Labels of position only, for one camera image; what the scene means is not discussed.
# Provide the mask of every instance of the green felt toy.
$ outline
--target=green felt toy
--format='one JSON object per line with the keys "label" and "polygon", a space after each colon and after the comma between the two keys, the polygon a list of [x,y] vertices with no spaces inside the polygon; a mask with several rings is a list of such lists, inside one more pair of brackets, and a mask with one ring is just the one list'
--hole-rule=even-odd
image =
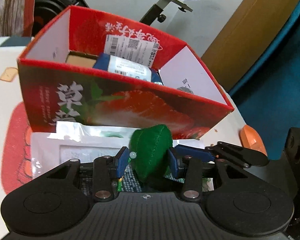
{"label": "green felt toy", "polygon": [[136,152],[131,165],[141,182],[149,175],[163,176],[168,169],[167,149],[172,147],[172,134],[164,124],[136,130],[130,139],[129,150]]}

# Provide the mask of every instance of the white package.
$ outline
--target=white package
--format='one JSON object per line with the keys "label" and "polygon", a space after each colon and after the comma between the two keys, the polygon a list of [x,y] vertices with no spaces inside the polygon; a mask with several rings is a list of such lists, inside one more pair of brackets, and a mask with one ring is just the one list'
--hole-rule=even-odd
{"label": "white package", "polygon": [[80,141],[82,136],[131,138],[139,128],[117,126],[89,126],[78,122],[58,121],[56,133],[69,135],[73,140]]}
{"label": "white package", "polygon": [[34,132],[31,135],[32,176],[36,178],[72,158],[88,163],[101,156],[115,156],[121,147],[129,146],[129,141],[129,138],[97,136],[81,136],[77,141],[69,135]]}

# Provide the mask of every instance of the red cardboard box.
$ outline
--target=red cardboard box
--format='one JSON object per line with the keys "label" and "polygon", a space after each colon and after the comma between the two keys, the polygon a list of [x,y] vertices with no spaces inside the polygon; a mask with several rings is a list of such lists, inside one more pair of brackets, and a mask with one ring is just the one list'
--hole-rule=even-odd
{"label": "red cardboard box", "polygon": [[[103,52],[108,34],[159,43],[152,68],[165,86],[65,63],[69,51]],[[54,132],[59,120],[136,128],[164,123],[174,139],[199,138],[233,111],[186,42],[90,8],[70,6],[55,17],[20,55],[18,68],[33,131]]]}

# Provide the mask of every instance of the barcode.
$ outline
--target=barcode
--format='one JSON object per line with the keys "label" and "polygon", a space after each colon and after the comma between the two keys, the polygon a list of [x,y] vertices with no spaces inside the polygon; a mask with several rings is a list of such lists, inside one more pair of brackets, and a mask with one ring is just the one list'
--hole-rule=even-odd
{"label": "barcode", "polygon": [[110,55],[115,56],[115,51],[117,49],[119,38],[112,38],[112,43],[110,47]]}
{"label": "barcode", "polygon": [[139,40],[129,39],[128,48],[138,49]]}
{"label": "barcode", "polygon": [[126,76],[127,73],[125,71],[114,70],[115,73]]}

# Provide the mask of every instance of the qr code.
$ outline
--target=qr code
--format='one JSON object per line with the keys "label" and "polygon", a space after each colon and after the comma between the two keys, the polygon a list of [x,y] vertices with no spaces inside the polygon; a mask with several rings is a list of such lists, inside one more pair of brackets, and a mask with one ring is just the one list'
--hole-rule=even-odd
{"label": "qr code", "polygon": [[127,75],[127,73],[125,71],[115,70],[114,72],[117,74],[120,74],[120,75],[124,75],[124,76]]}
{"label": "qr code", "polygon": [[129,39],[128,48],[138,49],[139,40]]}

